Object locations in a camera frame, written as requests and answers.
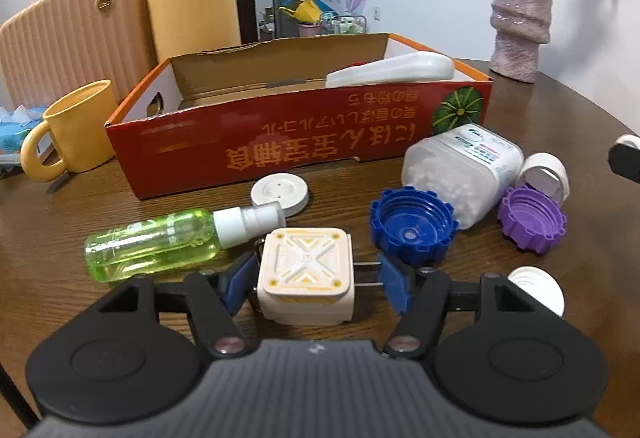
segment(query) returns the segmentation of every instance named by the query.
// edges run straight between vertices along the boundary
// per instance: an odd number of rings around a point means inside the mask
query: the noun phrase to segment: flower vase
[[[552,0],[494,0],[491,26],[495,51],[491,69],[532,84],[538,74],[538,50],[547,44]]]

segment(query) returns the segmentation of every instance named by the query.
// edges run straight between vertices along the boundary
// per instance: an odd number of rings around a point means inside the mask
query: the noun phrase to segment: red cardboard box
[[[431,135],[434,111],[447,95],[460,102],[454,91],[461,87],[477,90],[482,121],[491,79],[460,61],[455,80],[446,82],[324,88],[324,78],[414,51],[432,50],[393,34],[367,34],[178,56],[140,82],[107,122],[107,133],[140,199],[317,162],[401,156]],[[457,114],[439,114],[437,125]]]

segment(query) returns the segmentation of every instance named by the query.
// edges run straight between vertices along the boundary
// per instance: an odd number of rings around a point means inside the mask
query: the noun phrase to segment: blue bottle cap
[[[453,207],[415,187],[385,189],[371,204],[369,224],[378,248],[414,267],[440,261],[458,230]]]

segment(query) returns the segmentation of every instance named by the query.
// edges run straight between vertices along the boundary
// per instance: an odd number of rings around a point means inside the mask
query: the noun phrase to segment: mug handle
[[[38,159],[36,149],[41,138],[51,130],[49,123],[44,120],[31,129],[20,148],[20,165],[24,173],[35,182],[52,182],[61,176],[66,170],[66,164],[62,156],[51,165],[43,165]]]

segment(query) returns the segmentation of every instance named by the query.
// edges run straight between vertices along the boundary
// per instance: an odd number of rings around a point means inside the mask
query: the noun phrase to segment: green spray bottle
[[[190,209],[90,235],[84,260],[95,280],[117,281],[205,263],[221,249],[285,225],[277,201],[215,212]]]

